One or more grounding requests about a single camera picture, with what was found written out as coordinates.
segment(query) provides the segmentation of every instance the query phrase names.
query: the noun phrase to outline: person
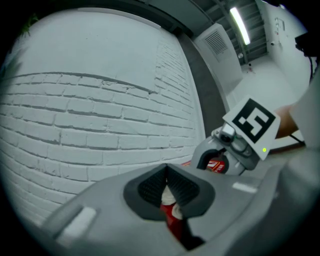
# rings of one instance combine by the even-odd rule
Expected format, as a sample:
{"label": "person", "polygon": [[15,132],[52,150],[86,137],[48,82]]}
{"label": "person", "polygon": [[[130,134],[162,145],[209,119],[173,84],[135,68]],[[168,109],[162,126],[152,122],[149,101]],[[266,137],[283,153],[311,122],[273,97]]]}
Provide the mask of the person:
{"label": "person", "polygon": [[290,136],[298,130],[298,127],[290,115],[290,110],[295,104],[286,105],[278,108],[275,112],[280,117],[280,126],[276,134],[276,139]]}

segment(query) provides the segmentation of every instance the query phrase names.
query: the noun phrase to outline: fluorescent light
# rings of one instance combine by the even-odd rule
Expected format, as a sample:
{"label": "fluorescent light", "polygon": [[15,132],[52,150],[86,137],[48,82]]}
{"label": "fluorescent light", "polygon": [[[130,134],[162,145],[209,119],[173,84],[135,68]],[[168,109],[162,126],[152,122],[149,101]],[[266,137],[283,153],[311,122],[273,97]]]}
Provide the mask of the fluorescent light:
{"label": "fluorescent light", "polygon": [[245,24],[244,22],[242,21],[242,18],[237,10],[236,7],[233,7],[231,10],[230,10],[236,24],[238,25],[239,29],[240,29],[240,32],[241,32],[241,35],[242,35],[242,38],[243,38],[243,41],[246,45],[250,44],[250,39],[249,39],[249,36],[248,36],[248,32],[246,30],[246,27],[245,27]]}

